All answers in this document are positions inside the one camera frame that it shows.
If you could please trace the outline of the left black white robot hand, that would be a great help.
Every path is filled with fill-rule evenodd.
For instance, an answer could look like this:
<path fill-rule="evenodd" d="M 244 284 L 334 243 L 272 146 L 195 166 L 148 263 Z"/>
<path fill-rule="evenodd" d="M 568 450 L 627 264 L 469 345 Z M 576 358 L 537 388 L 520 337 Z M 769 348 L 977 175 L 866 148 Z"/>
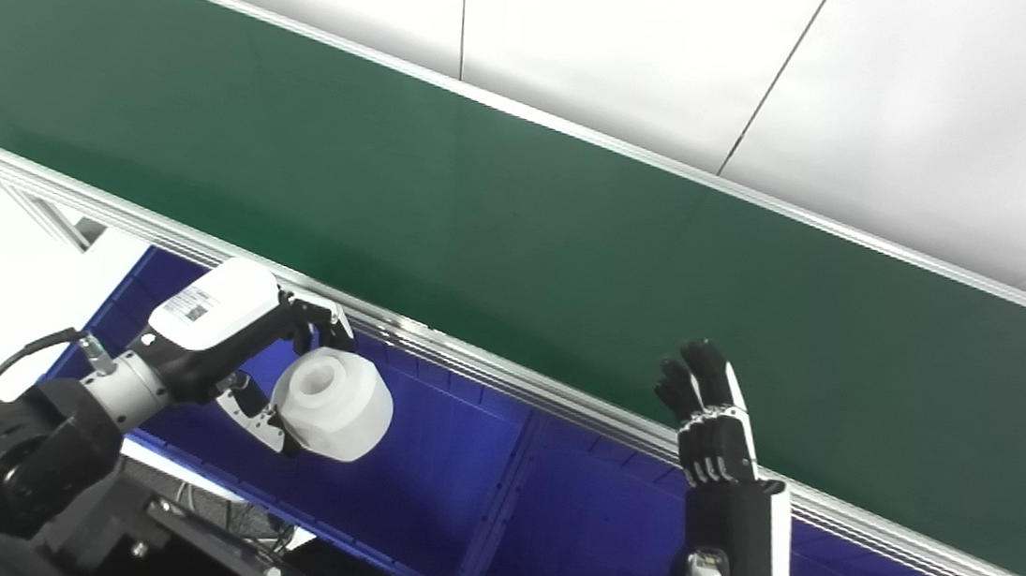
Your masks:
<path fill-rule="evenodd" d="M 280 340 L 304 359 L 352 352 L 354 339 L 342 305 L 285 290 L 263 265 L 231 258 L 152 311 L 115 358 L 126 390 L 109 412 L 121 427 L 137 428 L 163 408 L 215 402 L 266 449 L 330 455 L 320 436 L 286 420 L 290 380 L 267 393 L 244 366 Z"/>

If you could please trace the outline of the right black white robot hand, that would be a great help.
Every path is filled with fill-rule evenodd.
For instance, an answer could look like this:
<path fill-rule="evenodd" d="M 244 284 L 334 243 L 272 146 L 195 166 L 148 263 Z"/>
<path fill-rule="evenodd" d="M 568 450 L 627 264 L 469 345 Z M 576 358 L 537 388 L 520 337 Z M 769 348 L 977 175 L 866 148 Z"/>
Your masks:
<path fill-rule="evenodd" d="M 734 366 L 706 339 L 664 359 L 655 392 L 677 419 L 688 482 L 684 540 L 670 576 L 790 576 L 791 494 L 759 470 Z"/>

